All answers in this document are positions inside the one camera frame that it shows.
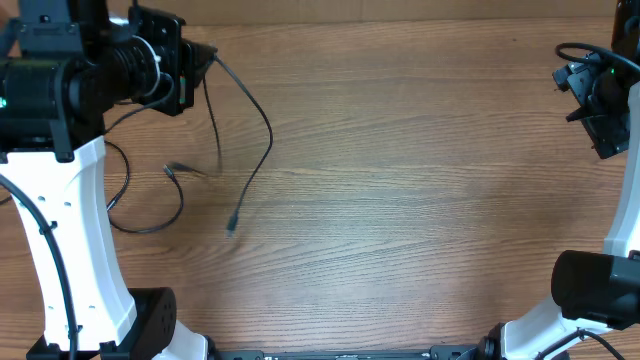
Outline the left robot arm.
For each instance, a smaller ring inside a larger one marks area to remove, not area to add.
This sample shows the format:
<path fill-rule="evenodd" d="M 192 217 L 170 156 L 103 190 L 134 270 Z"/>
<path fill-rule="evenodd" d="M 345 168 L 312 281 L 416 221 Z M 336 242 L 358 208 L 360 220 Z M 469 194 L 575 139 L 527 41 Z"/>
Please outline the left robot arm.
<path fill-rule="evenodd" d="M 104 189 L 104 115 L 117 103 L 169 116 L 194 102 L 216 51 L 180 17 L 133 4 L 22 1 L 1 34 L 1 183 L 19 212 L 43 303 L 31 359 L 211 359 L 172 290 L 130 288 Z"/>

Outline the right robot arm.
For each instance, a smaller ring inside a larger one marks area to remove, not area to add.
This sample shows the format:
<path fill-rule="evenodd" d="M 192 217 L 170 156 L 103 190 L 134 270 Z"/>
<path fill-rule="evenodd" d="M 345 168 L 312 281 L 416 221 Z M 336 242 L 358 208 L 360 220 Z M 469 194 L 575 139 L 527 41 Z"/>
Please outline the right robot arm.
<path fill-rule="evenodd" d="M 568 55 L 576 23 L 547 30 L 551 78 L 503 94 L 519 166 L 480 204 L 501 311 L 490 359 L 552 359 L 639 320 L 639 5 L 617 3 L 609 49 Z"/>

